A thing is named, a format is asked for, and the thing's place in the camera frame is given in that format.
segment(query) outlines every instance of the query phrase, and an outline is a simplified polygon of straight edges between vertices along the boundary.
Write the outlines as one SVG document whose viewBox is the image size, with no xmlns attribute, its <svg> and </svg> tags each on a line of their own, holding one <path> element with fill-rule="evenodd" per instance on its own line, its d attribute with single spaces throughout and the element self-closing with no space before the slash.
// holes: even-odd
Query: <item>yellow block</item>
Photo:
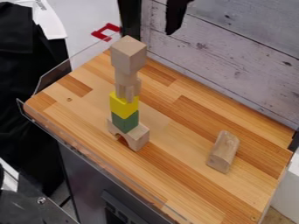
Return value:
<svg viewBox="0 0 299 224">
<path fill-rule="evenodd" d="M 110 94 L 110 109 L 122 119 L 126 119 L 138 110 L 139 96 L 135 96 L 133 102 L 127 102 L 125 98 L 117 98 L 116 93 Z"/>
</svg>

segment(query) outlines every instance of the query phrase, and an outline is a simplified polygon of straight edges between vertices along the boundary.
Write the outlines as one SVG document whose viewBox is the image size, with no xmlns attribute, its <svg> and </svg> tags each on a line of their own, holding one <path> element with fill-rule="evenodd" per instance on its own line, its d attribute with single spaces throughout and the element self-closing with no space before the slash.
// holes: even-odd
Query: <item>wooden table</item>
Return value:
<svg viewBox="0 0 299 224">
<path fill-rule="evenodd" d="M 24 110 L 178 222 L 259 222 L 292 156 L 293 130 L 151 59 L 139 75 L 150 142 L 137 153 L 107 130 L 109 52 L 34 95 Z M 221 130 L 240 139 L 227 175 L 205 165 Z"/>
</svg>

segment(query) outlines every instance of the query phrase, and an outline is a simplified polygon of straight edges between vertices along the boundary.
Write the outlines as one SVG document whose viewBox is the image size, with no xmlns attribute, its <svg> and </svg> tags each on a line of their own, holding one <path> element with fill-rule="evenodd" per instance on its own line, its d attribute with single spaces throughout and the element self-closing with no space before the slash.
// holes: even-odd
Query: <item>wooden cylinder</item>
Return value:
<svg viewBox="0 0 299 224">
<path fill-rule="evenodd" d="M 226 130 L 221 130 L 206 164 L 219 172 L 228 173 L 239 144 L 238 137 Z"/>
</svg>

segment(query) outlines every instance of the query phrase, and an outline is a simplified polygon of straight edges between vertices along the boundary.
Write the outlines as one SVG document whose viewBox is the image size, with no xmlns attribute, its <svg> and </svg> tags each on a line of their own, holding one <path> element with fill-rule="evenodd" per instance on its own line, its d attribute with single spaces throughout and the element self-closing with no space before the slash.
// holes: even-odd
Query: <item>wooden cube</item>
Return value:
<svg viewBox="0 0 299 224">
<path fill-rule="evenodd" d="M 110 52 L 113 67 L 126 75 L 136 73 L 146 64 L 146 45 L 130 36 L 112 44 Z"/>
<path fill-rule="evenodd" d="M 138 110 L 139 96 L 130 103 L 125 98 L 117 98 L 116 93 L 110 94 L 110 110 L 122 119 L 126 119 Z"/>
<path fill-rule="evenodd" d="M 133 115 L 126 119 L 122 119 L 115 113 L 111 113 L 112 123 L 123 133 L 127 134 L 133 128 L 138 126 L 139 123 L 139 111 L 137 110 Z"/>
</svg>

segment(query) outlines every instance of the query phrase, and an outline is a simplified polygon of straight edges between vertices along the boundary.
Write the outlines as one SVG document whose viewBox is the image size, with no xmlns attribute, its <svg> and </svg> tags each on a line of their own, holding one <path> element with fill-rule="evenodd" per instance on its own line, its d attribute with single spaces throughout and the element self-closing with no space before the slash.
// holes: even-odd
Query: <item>green block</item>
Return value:
<svg viewBox="0 0 299 224">
<path fill-rule="evenodd" d="M 121 130 L 125 134 L 138 126 L 139 123 L 138 110 L 126 119 L 122 119 L 121 117 L 119 117 L 113 112 L 111 114 L 112 114 L 113 125 L 115 125 L 119 130 Z"/>
</svg>

